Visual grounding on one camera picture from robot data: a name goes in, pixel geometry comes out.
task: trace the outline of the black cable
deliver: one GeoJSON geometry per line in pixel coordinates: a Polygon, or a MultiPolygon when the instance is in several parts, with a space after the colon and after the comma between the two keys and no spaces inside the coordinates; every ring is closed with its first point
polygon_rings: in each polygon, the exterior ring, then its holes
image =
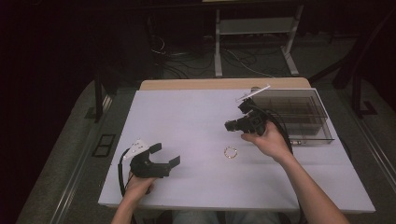
{"type": "Polygon", "coordinates": [[[240,57],[240,56],[237,56],[237,55],[236,55],[235,53],[233,53],[230,49],[222,49],[222,50],[225,50],[229,55],[232,56],[232,57],[231,57],[231,60],[232,60],[232,61],[235,61],[235,62],[238,62],[238,63],[243,63],[243,64],[246,65],[246,66],[251,66],[251,65],[253,65],[254,63],[257,62],[257,59],[254,60],[255,62],[250,62],[250,61],[248,61],[247,58],[249,58],[249,56],[247,56],[247,57],[240,57]]]}
{"type": "Polygon", "coordinates": [[[247,70],[249,70],[250,72],[253,72],[253,73],[256,73],[256,74],[260,74],[260,75],[262,75],[262,76],[273,77],[273,76],[271,76],[271,75],[269,75],[269,74],[265,74],[265,73],[263,73],[263,72],[259,72],[259,71],[257,71],[257,70],[254,70],[254,69],[248,67],[248,66],[251,65],[251,64],[248,64],[248,65],[244,64],[244,63],[239,59],[239,57],[236,56],[232,51],[230,51],[230,50],[228,50],[228,49],[222,49],[222,50],[225,50],[225,51],[227,51],[228,53],[232,54],[233,57],[234,57],[240,64],[242,64],[242,66],[244,66],[247,70]]]}
{"type": "Polygon", "coordinates": [[[126,150],[122,153],[122,155],[121,155],[121,157],[120,157],[120,162],[119,162],[119,165],[118,165],[118,168],[119,168],[119,184],[120,184],[120,191],[121,191],[122,197],[123,197],[124,194],[125,194],[125,186],[124,186],[124,184],[123,184],[123,175],[122,175],[122,160],[123,160],[123,157],[125,156],[125,154],[126,154],[128,151],[129,151],[129,148],[126,149],[126,150]]]}
{"type": "Polygon", "coordinates": [[[131,181],[132,177],[134,177],[134,174],[132,174],[132,175],[128,178],[128,181],[126,182],[126,185],[125,185],[125,189],[128,187],[129,181],[131,181]]]}
{"type": "Polygon", "coordinates": [[[169,72],[171,72],[171,73],[173,73],[173,74],[176,74],[177,78],[182,79],[181,76],[180,76],[180,74],[178,74],[178,73],[175,72],[174,70],[171,70],[171,69],[168,69],[168,68],[165,68],[165,67],[163,67],[163,70],[167,70],[167,71],[169,71],[169,72]]]}
{"type": "Polygon", "coordinates": [[[209,70],[209,69],[208,69],[208,68],[212,65],[213,60],[214,60],[214,55],[212,55],[212,56],[210,57],[209,63],[208,63],[207,65],[205,65],[204,67],[193,67],[193,66],[190,66],[190,65],[188,65],[188,64],[186,64],[186,63],[183,63],[183,62],[169,62],[169,63],[179,63],[178,65],[174,65],[174,66],[186,67],[187,72],[188,72],[189,75],[198,77],[198,76],[201,76],[203,73],[206,73],[206,72],[213,72],[213,73],[214,73],[213,70],[209,70]],[[198,73],[198,74],[194,74],[194,73],[192,73],[192,72],[190,71],[190,69],[193,69],[193,70],[203,70],[203,71],[200,72],[200,73],[198,73]]]}
{"type": "Polygon", "coordinates": [[[288,146],[288,149],[290,151],[291,154],[293,154],[293,148],[291,146],[291,141],[289,139],[289,135],[287,133],[286,129],[286,124],[285,124],[285,129],[280,125],[279,121],[277,121],[276,118],[274,118],[274,116],[270,113],[267,113],[264,109],[259,108],[256,105],[250,105],[250,107],[254,108],[254,109],[258,109],[260,110],[270,121],[272,121],[275,126],[277,127],[278,131],[280,132],[280,134],[282,135],[283,139],[286,142],[286,145],[288,146]]]}
{"type": "Polygon", "coordinates": [[[248,50],[245,50],[245,49],[236,49],[236,50],[238,50],[239,52],[244,53],[244,54],[247,55],[247,56],[245,56],[245,57],[240,57],[240,56],[238,56],[238,58],[239,58],[240,61],[245,60],[245,61],[244,61],[244,64],[245,64],[245,65],[250,66],[250,65],[252,65],[252,64],[254,64],[254,63],[256,63],[256,62],[258,61],[256,55],[252,54],[252,53],[249,52],[248,50]]]}
{"type": "Polygon", "coordinates": [[[224,59],[225,62],[227,62],[229,65],[232,65],[232,66],[234,66],[234,67],[237,67],[237,68],[245,68],[244,66],[240,65],[241,63],[238,62],[238,61],[235,59],[234,56],[231,57],[232,54],[231,54],[230,52],[228,52],[226,49],[224,49],[224,50],[225,50],[227,53],[226,53],[226,54],[222,54],[221,59],[224,59]],[[238,62],[238,64],[234,64],[234,63],[230,62],[230,60],[236,61],[236,62],[238,62]]]}
{"type": "Polygon", "coordinates": [[[177,69],[173,66],[167,65],[165,63],[163,64],[163,66],[166,67],[168,70],[173,70],[174,72],[183,75],[183,77],[185,77],[186,79],[189,79],[189,76],[187,76],[187,74],[184,73],[183,71],[181,71],[180,69],[177,69]]]}
{"type": "Polygon", "coordinates": [[[172,54],[165,54],[164,55],[165,57],[167,57],[168,59],[167,59],[167,61],[169,61],[169,62],[190,62],[190,61],[194,61],[194,60],[197,60],[199,57],[197,57],[197,56],[189,56],[189,57],[186,57],[186,56],[180,56],[180,55],[172,55],[172,54]]]}
{"type": "Polygon", "coordinates": [[[265,109],[265,110],[263,110],[263,109],[259,108],[259,107],[256,106],[256,105],[250,105],[250,106],[253,107],[253,108],[256,108],[256,109],[260,110],[260,111],[261,111],[262,113],[264,113],[265,115],[268,115],[268,114],[269,114],[269,113],[267,113],[266,111],[269,111],[269,112],[271,112],[271,113],[273,113],[273,114],[276,114],[276,115],[279,117],[280,121],[282,121],[282,124],[283,124],[283,131],[286,132],[286,133],[288,133],[288,129],[287,129],[287,127],[286,127],[285,120],[283,120],[282,116],[280,116],[275,110],[273,110],[273,109],[265,109]]]}

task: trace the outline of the metal ring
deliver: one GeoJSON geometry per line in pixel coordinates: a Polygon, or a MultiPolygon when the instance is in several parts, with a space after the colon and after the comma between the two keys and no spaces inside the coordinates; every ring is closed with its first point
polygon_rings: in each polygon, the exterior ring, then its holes
{"type": "Polygon", "coordinates": [[[234,147],[226,147],[226,148],[224,149],[224,156],[227,157],[228,159],[233,159],[233,158],[236,157],[236,155],[238,155],[238,151],[236,151],[236,148],[234,148],[234,147]],[[235,151],[235,154],[232,155],[232,156],[229,156],[229,155],[227,154],[227,150],[229,150],[229,149],[232,149],[233,151],[235,151]]]}

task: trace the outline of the gray floor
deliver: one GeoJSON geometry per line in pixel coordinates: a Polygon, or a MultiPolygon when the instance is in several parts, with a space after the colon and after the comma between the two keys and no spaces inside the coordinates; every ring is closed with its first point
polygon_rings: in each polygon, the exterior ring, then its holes
{"type": "MultiPolygon", "coordinates": [[[[273,77],[289,77],[290,73],[278,47],[284,40],[284,36],[253,36],[247,37],[241,44],[240,41],[224,38],[223,76],[266,77],[262,74],[264,73],[273,77]],[[256,72],[248,71],[226,49],[256,72]]],[[[327,35],[296,38],[292,57],[302,77],[311,77],[341,59],[355,41],[335,39],[330,44],[328,40],[327,35]]],[[[157,62],[165,67],[163,78],[185,78],[185,75],[189,78],[214,76],[213,46],[166,50],[172,51],[173,55],[168,60],[161,56],[161,60],[157,62]]],[[[318,89],[338,135],[346,142],[352,163],[376,209],[372,214],[347,216],[351,223],[394,223],[396,193],[394,185],[390,183],[392,176],[387,172],[389,166],[382,165],[379,160],[384,160],[384,157],[376,156],[373,147],[380,147],[389,163],[396,166],[396,140],[390,134],[396,131],[395,112],[369,83],[363,82],[362,98],[374,105],[378,115],[357,119],[350,110],[350,88],[338,91],[332,87],[335,75],[336,71],[314,83],[313,87],[318,89]],[[362,131],[365,129],[371,130],[372,135],[366,136],[367,133],[362,131]]],[[[105,114],[100,122],[94,123],[93,119],[86,118],[90,108],[94,107],[93,85],[86,88],[77,100],[18,223],[110,222],[115,210],[98,205],[97,201],[134,91],[133,88],[120,88],[117,95],[107,99],[105,114]],[[113,133],[116,135],[116,143],[111,148],[110,155],[107,158],[92,157],[91,153],[99,137],[113,133]]]]}

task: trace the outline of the white table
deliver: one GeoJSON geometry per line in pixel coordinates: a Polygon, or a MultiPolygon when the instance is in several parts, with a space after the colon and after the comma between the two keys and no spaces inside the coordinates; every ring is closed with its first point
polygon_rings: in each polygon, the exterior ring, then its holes
{"type": "MultiPolygon", "coordinates": [[[[293,80],[303,83],[297,85],[299,88],[306,86],[304,80],[298,78],[286,78],[281,83],[285,85],[285,82],[293,80]]],[[[223,82],[230,81],[236,86],[238,82],[239,86],[251,83],[260,86],[272,81],[274,83],[271,85],[276,87],[281,80],[224,79],[223,82]]],[[[109,167],[99,204],[117,206],[120,203],[117,164],[122,152],[141,138],[149,145],[163,144],[163,150],[150,155],[152,161],[168,162],[178,155],[181,158],[181,164],[171,171],[169,177],[155,182],[154,191],[145,196],[141,207],[297,210],[296,196],[281,166],[260,153],[255,146],[243,141],[240,133],[225,130],[226,120],[241,117],[242,113],[237,108],[239,103],[235,99],[246,92],[249,89],[138,91],[109,167]],[[223,150],[227,146],[238,149],[236,158],[230,160],[224,156],[223,150]]],[[[329,145],[294,147],[295,157],[342,211],[374,212],[329,119],[328,125],[335,139],[333,142],[329,145]]],[[[123,171],[126,178],[129,161],[124,162],[123,171]]]]}

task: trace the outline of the forearm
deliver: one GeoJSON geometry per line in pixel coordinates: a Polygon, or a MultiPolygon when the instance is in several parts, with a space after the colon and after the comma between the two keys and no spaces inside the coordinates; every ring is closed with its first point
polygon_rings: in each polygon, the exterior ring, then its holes
{"type": "Polygon", "coordinates": [[[116,214],[111,221],[112,224],[131,224],[132,214],[137,207],[137,202],[123,198],[116,214]]]}
{"type": "Polygon", "coordinates": [[[289,156],[280,164],[285,169],[310,224],[348,223],[338,207],[294,157],[289,156]]]}

